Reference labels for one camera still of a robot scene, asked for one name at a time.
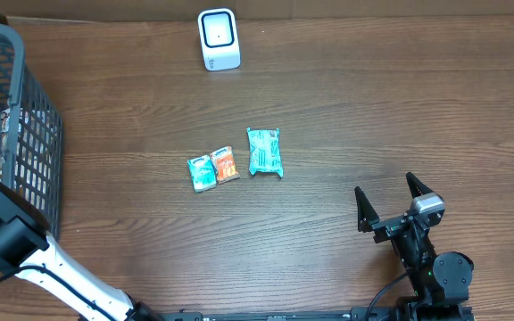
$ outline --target blue snack packet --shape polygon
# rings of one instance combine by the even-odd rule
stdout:
[[[277,173],[283,176],[283,163],[281,151],[278,147],[280,130],[251,130],[247,129],[249,136],[249,172]]]
[[[194,191],[197,193],[209,190],[215,187],[218,182],[215,179],[215,171],[211,164],[210,156],[204,155],[196,159],[188,160],[187,166],[192,175],[192,183],[194,183]]]

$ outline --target beige wall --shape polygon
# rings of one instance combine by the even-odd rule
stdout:
[[[0,0],[0,14],[75,21],[191,21],[225,6],[238,19],[514,14],[514,0]]]

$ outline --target plastic wrapper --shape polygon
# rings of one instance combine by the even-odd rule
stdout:
[[[203,192],[217,185],[210,156],[204,155],[187,161],[196,192]]]
[[[256,172],[277,173],[283,176],[283,162],[279,149],[278,137],[280,130],[247,129],[249,136],[249,172],[255,175]]]
[[[233,160],[233,149],[231,146],[219,148],[219,150],[210,154],[210,158],[215,172],[218,175],[219,184],[239,178],[236,162]]]

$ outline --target teal packet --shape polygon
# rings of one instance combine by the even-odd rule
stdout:
[[[255,175],[263,173],[277,173],[283,176],[283,163],[281,151],[278,147],[280,130],[251,130],[247,128],[249,136],[249,172]]]
[[[192,175],[192,183],[194,183],[194,191],[197,193],[209,190],[215,187],[218,182],[215,179],[215,171],[211,164],[210,156],[204,155],[187,161],[189,172]]]

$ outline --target wood grain surface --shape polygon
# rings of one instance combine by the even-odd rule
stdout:
[[[436,250],[476,262],[477,320],[514,320],[514,17],[237,26],[242,66],[214,73],[195,23],[18,28],[64,119],[69,254],[164,312],[364,306],[402,268],[352,189],[390,218],[413,171],[446,200]],[[281,129],[283,179],[250,177],[247,127]],[[241,179],[195,194],[187,160],[224,145]],[[0,284],[0,320],[75,316]]]

